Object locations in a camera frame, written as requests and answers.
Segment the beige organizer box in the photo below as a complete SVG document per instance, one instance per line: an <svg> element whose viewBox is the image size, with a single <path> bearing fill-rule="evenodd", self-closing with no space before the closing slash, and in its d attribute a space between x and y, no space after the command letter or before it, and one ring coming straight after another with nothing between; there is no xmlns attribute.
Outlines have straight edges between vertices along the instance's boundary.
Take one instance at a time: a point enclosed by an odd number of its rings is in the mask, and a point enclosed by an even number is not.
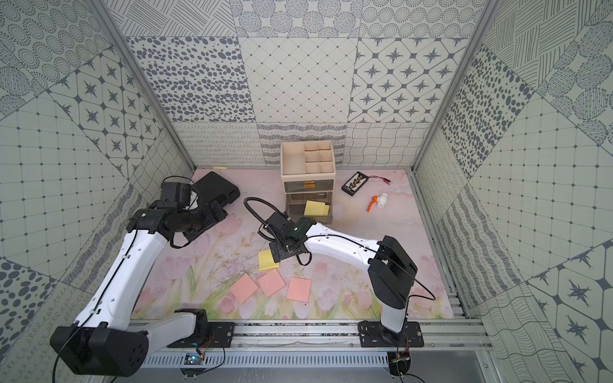
<svg viewBox="0 0 613 383"><path fill-rule="evenodd" d="M330 205L327 216L309 216L332 223L332 189L337 177L331 141L284 142L281 144L281 182L285 210L293 220L305 216L308 200Z"/></svg>

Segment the ventilation grille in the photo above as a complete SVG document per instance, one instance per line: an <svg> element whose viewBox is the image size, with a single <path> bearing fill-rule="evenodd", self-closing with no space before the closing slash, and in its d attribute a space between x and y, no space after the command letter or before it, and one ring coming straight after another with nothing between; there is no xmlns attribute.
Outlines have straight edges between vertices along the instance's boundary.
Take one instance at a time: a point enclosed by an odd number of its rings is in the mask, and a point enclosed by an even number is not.
<svg viewBox="0 0 613 383"><path fill-rule="evenodd" d="M223 353L207 352L201 365L184 365L185 357L190 352L156 352L149 356L141 368L210 368L223 361ZM225 368L263 368L263 367L387 367L387 352L377 351L232 351L226 352Z"/></svg>

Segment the mounting plate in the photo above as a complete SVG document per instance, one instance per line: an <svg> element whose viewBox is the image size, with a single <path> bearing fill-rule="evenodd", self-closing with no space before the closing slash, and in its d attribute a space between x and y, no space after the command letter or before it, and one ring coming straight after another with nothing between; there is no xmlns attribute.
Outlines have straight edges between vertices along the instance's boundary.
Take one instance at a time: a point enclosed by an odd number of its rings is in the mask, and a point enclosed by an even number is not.
<svg viewBox="0 0 613 383"><path fill-rule="evenodd" d="M404 350L406 340L408 339L409 347L423 347L424 337L422 336L421 328L417 322L408 322L402 327L399 334L392 333L381 326L381 322L370 322L363 320L357 324L357 330L360 333L360 345L362 347L397 347Z"/></svg>

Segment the pink tulip print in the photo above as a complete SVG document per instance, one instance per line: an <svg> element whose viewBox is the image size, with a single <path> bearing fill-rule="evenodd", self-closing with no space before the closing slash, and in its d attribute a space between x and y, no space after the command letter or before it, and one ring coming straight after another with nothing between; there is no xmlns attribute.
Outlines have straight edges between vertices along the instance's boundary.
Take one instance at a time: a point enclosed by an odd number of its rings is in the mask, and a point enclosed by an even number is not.
<svg viewBox="0 0 613 383"><path fill-rule="evenodd" d="M198 180L210 170L197 170ZM310 279L308 303L286 299L287 286L267 298L262 289L241 304L230 287L247 273L255 281L259 271L258 252L269 243L257 234L260 222L244 207L244 197L268 200L283 210L285 199L278 170L215 170L240 188L241 197L224 209L228 216L183 249L166 246L151 269L134 308L134 319L160 319L178 308L204 308L210 319L378 319L381 304L375 297L368 274L323 254L313 254L312 262L300 266L294 257L284 259L278 269L288 283L291 277ZM349 179L350 170L338 170L337 181ZM334 192L330 227L359 238L381 240L396 238L417 264L420 282L435 295L436 301L412 298L408 315L412 318L453 318L440 273L413 192L404 171L369 170L366 174L392 180L387 185L371 180L354 197ZM384 208L366 207L373 195L389 194ZM272 210L254 206L267 219ZM177 237L177 244L185 242ZM308 254L301 255L305 262ZM417 284L412 294L428 295Z"/></svg>

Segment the sticky note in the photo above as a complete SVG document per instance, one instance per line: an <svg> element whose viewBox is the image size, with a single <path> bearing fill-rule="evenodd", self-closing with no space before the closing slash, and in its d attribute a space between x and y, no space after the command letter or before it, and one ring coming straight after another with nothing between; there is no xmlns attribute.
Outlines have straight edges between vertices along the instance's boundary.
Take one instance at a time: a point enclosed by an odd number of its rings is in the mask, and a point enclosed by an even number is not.
<svg viewBox="0 0 613 383"><path fill-rule="evenodd" d="M305 216L325 216L329 210L330 206L324 202L306 201Z"/></svg>
<svg viewBox="0 0 613 383"><path fill-rule="evenodd" d="M273 268L279 267L281 264L276 264L272 259L272 253L270 250L264 250L257 254L257 258L260 261L260 271L271 270Z"/></svg>
<svg viewBox="0 0 613 383"><path fill-rule="evenodd" d="M276 268L261 276L257 283L259 283L267 298L285 287L285 282Z"/></svg>
<svg viewBox="0 0 613 383"><path fill-rule="evenodd" d="M285 296L290 300L297 300L307 303L308 295L311 292L311 280L292 277L289 280L289 287L287 288L287 295Z"/></svg>
<svg viewBox="0 0 613 383"><path fill-rule="evenodd" d="M253 293L258 290L257 284L251 279L251 277L247 274L243 274L242 277L235 284L230 287L230 291L236 299L242 304L246 302Z"/></svg>

